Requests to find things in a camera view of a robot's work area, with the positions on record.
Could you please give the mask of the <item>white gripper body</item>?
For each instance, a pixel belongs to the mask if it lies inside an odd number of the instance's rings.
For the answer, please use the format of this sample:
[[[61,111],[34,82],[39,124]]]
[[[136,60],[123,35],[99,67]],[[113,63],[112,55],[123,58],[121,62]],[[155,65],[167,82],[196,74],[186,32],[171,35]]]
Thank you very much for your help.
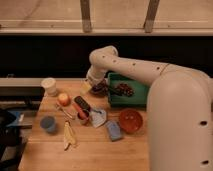
[[[91,86],[99,84],[105,77],[106,71],[94,66],[91,66],[87,72],[86,79]]]

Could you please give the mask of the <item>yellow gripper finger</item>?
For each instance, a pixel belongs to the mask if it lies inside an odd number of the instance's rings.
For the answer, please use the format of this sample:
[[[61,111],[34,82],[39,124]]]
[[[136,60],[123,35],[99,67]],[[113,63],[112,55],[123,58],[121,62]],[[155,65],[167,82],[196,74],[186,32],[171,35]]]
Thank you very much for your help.
[[[82,96],[86,95],[91,90],[91,88],[92,88],[91,84],[87,81],[84,81],[80,89],[80,94]]]

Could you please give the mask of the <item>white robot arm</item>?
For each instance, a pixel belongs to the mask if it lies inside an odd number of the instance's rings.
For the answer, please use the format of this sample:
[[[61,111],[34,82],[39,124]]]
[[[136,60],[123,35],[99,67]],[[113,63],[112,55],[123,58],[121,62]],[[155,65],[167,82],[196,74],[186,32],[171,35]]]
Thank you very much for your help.
[[[113,46],[92,51],[89,61],[90,86],[114,71],[150,87],[150,171],[213,171],[212,77],[179,65],[122,58]]]

